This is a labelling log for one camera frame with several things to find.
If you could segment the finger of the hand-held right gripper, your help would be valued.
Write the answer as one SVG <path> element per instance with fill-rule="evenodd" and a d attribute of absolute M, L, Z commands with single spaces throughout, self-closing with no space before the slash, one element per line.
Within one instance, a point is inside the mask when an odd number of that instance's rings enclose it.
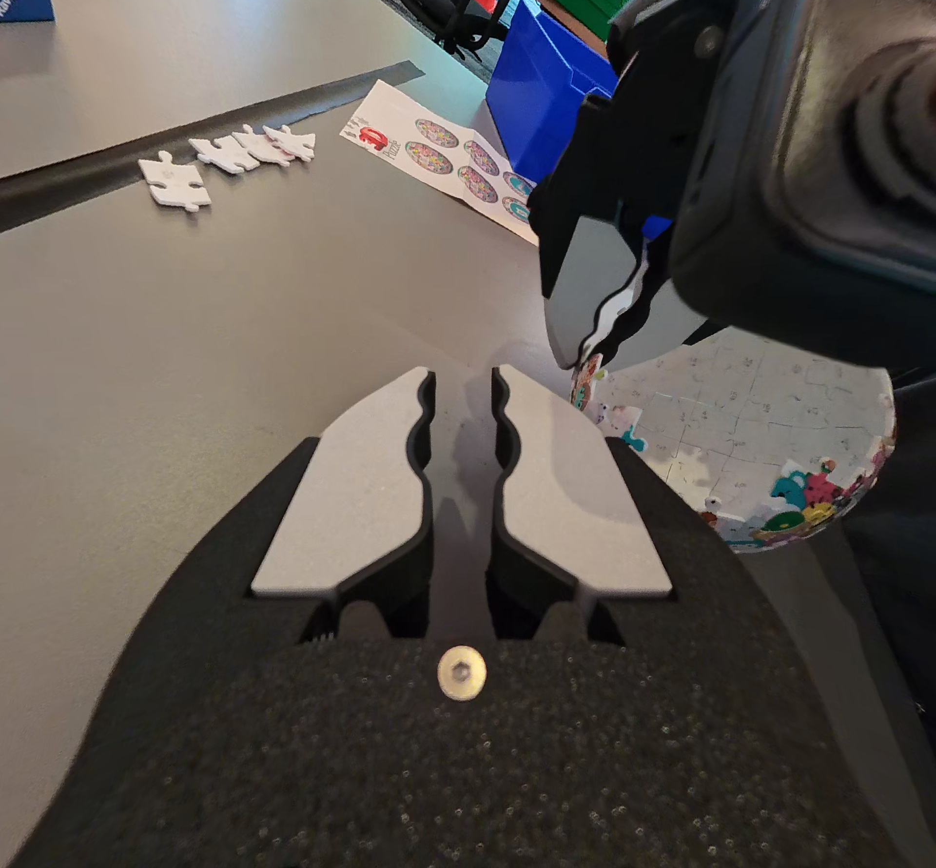
<path fill-rule="evenodd" d="M 586 359 L 599 354 L 599 336 L 609 338 L 614 322 L 638 320 L 635 283 L 608 294 L 599 304 L 595 317 L 595 329 L 586 341 L 590 349 Z M 692 309 L 677 293 L 672 280 L 666 280 L 649 302 L 649 314 L 642 327 L 634 334 L 623 338 L 617 351 L 611 354 L 611 344 L 601 354 L 602 369 L 613 373 L 639 363 L 659 358 L 683 345 L 708 318 Z"/>
<path fill-rule="evenodd" d="M 583 350 L 607 336 L 644 289 L 650 239 L 638 228 L 631 246 L 616 224 L 580 217 L 545 300 L 549 346 L 562 370 L 577 367 Z"/>

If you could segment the colourful puzzle ball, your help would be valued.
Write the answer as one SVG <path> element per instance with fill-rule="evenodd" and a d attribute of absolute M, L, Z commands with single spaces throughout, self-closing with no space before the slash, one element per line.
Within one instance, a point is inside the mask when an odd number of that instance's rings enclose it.
<path fill-rule="evenodd" d="M 594 355 L 574 370 L 570 400 L 737 553 L 834 523 L 896 444 L 886 370 L 733 328 L 614 373 Z"/>

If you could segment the white puzzle leaflet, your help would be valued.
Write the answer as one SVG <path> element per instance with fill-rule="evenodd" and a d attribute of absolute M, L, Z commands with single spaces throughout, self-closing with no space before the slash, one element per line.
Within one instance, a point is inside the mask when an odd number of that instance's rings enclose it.
<path fill-rule="evenodd" d="M 535 183 L 515 172 L 509 160 L 473 128 L 450 122 L 379 80 L 341 135 L 538 245 L 528 207 Z"/>

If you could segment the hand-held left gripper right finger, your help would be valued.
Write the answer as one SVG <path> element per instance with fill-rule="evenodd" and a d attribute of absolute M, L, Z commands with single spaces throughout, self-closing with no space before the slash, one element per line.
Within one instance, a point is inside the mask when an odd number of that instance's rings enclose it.
<path fill-rule="evenodd" d="M 487 601 L 496 635 L 531 639 L 570 605 L 599 640 L 608 605 L 675 593 L 605 436 L 567 400 L 514 366 L 490 373 L 495 457 Z"/>

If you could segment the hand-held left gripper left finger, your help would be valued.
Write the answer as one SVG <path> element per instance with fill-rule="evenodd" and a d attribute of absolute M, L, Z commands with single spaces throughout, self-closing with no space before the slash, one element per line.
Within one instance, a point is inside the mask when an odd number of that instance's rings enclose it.
<path fill-rule="evenodd" d="M 436 376 L 416 366 L 324 430 L 252 580 L 259 599 L 373 604 L 391 634 L 423 638 L 433 571 L 425 468 Z"/>

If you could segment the two joined white puzzle pieces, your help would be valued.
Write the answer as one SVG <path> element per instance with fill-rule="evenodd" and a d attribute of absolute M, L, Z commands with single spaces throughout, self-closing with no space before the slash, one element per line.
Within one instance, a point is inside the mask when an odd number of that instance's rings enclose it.
<path fill-rule="evenodd" d="M 230 175 L 251 172 L 260 166 L 259 160 L 232 135 L 216 139 L 190 138 L 188 143 L 200 163 L 214 166 Z"/>

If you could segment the single white puzzle piece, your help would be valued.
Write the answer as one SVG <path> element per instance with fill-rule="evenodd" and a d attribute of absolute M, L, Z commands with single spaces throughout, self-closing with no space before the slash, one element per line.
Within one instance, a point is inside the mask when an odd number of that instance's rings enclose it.
<path fill-rule="evenodd" d="M 166 150 L 159 151 L 156 159 L 138 159 L 137 164 L 158 205 L 181 208 L 190 214 L 212 206 L 212 199 L 195 165 L 176 163 Z"/>
<path fill-rule="evenodd" d="M 233 131 L 231 136 L 259 163 L 288 167 L 295 160 L 291 153 L 279 148 L 265 133 L 255 133 L 251 125 L 243 125 L 240 131 Z"/>
<path fill-rule="evenodd" d="M 264 125 L 263 130 L 271 143 L 281 152 L 302 162 L 310 162 L 314 159 L 316 144 L 314 133 L 294 133 L 290 125 L 282 125 L 279 128 Z"/>

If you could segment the blue plastic bin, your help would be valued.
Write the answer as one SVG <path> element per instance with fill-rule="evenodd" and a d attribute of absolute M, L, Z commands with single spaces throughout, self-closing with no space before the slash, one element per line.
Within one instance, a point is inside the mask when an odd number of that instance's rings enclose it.
<path fill-rule="evenodd" d="M 587 95 L 610 99 L 618 76 L 607 60 L 543 10 L 513 13 L 486 102 L 515 171 L 537 183 L 552 172 Z"/>

